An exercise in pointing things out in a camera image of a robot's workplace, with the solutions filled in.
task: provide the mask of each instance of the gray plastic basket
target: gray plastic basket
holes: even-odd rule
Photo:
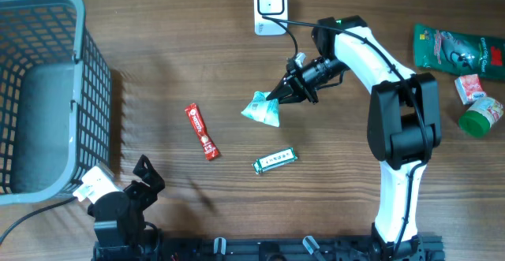
[[[0,205],[109,166],[110,71],[84,20],[82,0],[0,0]]]

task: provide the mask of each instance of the wood grain surface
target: wood grain surface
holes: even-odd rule
[[[347,73],[320,103],[282,106],[281,128],[241,116],[254,91],[270,91],[293,53],[289,36],[253,31],[253,0],[84,0],[86,24],[113,69],[111,165],[136,179],[145,154],[166,189],[146,220],[176,236],[332,237],[368,234],[380,201],[380,168],[366,140],[369,95]],[[289,0],[290,18],[359,14],[377,40],[413,68],[413,26],[505,38],[505,0]],[[310,28],[292,27],[317,56]],[[417,226],[443,236],[447,260],[501,260],[505,251],[505,122],[483,140],[457,126],[465,112],[455,76],[440,85],[443,140],[419,194]],[[505,102],[505,83],[483,81]],[[200,106],[223,153],[212,162],[185,116]],[[294,147],[299,160],[257,176],[255,159]],[[0,231],[49,203],[0,207]],[[86,203],[40,214],[0,247],[2,260],[89,260],[95,241]]]

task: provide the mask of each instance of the crumpled plastic bag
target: crumpled plastic bag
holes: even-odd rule
[[[270,92],[256,91],[252,102],[241,112],[247,118],[274,127],[279,127],[279,101],[268,100]]]

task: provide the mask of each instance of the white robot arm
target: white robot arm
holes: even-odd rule
[[[440,144],[438,90],[430,74],[417,75],[398,63],[378,44],[360,17],[333,18],[306,24],[321,57],[305,66],[288,60],[287,73],[267,99],[280,103],[319,101],[316,91],[342,83],[350,69],[371,94],[368,144],[380,161],[380,209],[372,225],[380,260],[416,251],[417,194],[426,162]],[[340,75],[338,84],[326,84]],[[401,105],[414,114],[402,116]]]
[[[411,69],[398,63],[378,44],[370,28],[358,26],[349,28],[348,31],[368,39],[368,41],[379,48],[389,58],[389,61],[396,66],[396,69],[402,74],[403,78],[409,79],[415,74]],[[400,81],[395,74],[391,73],[384,60],[373,49],[353,36],[340,34],[335,37],[335,56],[356,74],[368,92],[371,92],[373,86],[384,81]],[[393,170],[387,162],[380,162],[380,208],[375,226],[379,235],[386,242],[398,242],[397,239],[400,235],[403,215],[406,209],[407,177],[412,168],[419,162],[409,162],[402,165],[400,170]],[[402,241],[410,240],[417,235],[415,222],[417,194],[421,175],[425,167],[422,166],[415,173],[412,199],[410,201],[409,224],[406,226]]]

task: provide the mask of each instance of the red snack stick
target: red snack stick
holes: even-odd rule
[[[204,148],[205,158],[207,160],[216,158],[219,155],[219,150],[214,145],[214,142],[212,142],[211,137],[207,134],[207,128],[205,127],[204,119],[202,119],[198,105],[196,103],[191,103],[184,111],[186,115],[188,115],[189,121],[196,132],[196,136],[198,136],[198,140]]]

